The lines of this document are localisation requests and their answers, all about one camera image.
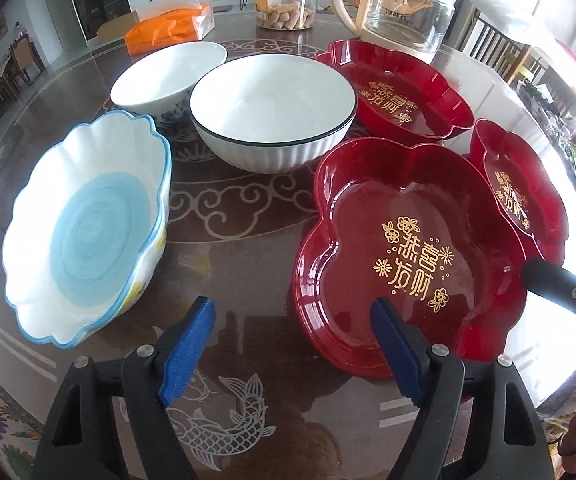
metal screw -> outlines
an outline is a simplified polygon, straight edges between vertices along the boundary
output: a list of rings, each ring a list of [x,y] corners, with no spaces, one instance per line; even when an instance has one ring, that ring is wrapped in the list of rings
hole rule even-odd
[[[88,356],[80,355],[74,361],[75,368],[83,368],[88,364]]]
[[[500,354],[497,356],[497,362],[505,368],[513,365],[513,360],[506,354]]]
[[[439,343],[433,345],[430,351],[439,357],[446,357],[450,353],[446,345],[442,345]]]
[[[154,351],[155,348],[153,345],[141,345],[137,348],[137,355],[139,357],[150,357]]]

ribbed white bowl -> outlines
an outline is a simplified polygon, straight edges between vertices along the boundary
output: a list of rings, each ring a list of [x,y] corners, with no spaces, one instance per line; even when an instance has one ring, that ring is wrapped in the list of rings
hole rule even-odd
[[[259,54],[207,73],[190,96],[204,142],[229,164],[285,173],[341,142],[353,122],[352,85],[333,68],[301,56]]]

white bowl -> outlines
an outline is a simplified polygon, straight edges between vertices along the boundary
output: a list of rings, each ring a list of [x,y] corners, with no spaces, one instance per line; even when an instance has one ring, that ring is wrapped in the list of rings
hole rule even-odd
[[[242,170],[285,173],[341,142],[357,97],[335,69],[290,54],[241,57],[207,73],[190,117],[217,156]]]
[[[225,48],[210,41],[163,48],[121,74],[110,99],[119,108],[150,115],[158,126],[166,126],[183,116],[194,84],[223,64],[226,56]]]
[[[2,247],[6,300],[30,341],[71,348],[137,301],[164,250],[171,166],[152,119],[122,110],[39,159]]]

red plate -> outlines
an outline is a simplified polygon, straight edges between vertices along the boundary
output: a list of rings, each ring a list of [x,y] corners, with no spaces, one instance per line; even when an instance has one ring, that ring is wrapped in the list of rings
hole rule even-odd
[[[334,41],[315,59],[345,75],[371,135],[406,146],[450,139],[475,123],[468,103],[416,57],[361,40]]]
[[[361,377],[389,377],[370,305],[390,298],[432,344],[491,361],[526,302],[522,246],[490,187],[456,153],[348,140],[321,161],[319,222],[294,266],[297,317],[319,352]]]
[[[513,223],[526,258],[536,256],[562,265],[568,240],[566,208],[530,145],[498,124],[480,119],[470,140],[470,160]]]

glass teapot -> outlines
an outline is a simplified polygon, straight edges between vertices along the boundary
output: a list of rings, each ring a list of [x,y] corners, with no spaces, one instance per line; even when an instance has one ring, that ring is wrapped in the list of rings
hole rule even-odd
[[[354,23],[344,0],[330,0],[330,4],[356,37],[430,63],[450,25],[457,0],[347,1],[358,7]]]

